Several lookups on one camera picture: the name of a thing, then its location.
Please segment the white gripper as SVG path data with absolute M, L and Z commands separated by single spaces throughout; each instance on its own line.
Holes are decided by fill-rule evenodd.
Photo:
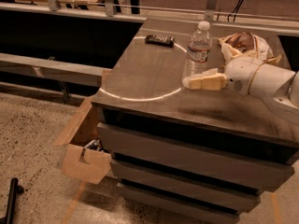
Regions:
M 262 64 L 263 61 L 256 58 L 237 57 L 225 65 L 224 74 L 218 73 L 218 68 L 211 68 L 190 76 L 189 88 L 191 90 L 219 91 L 227 84 L 228 91 L 247 95 L 253 75 Z

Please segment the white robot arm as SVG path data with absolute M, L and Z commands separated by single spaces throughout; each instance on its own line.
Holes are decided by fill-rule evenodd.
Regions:
M 263 101 L 277 116 L 299 124 L 299 73 L 241 56 L 232 59 L 219 73 L 217 68 L 183 79 L 191 90 L 219 91 L 226 88 L 239 95 Z

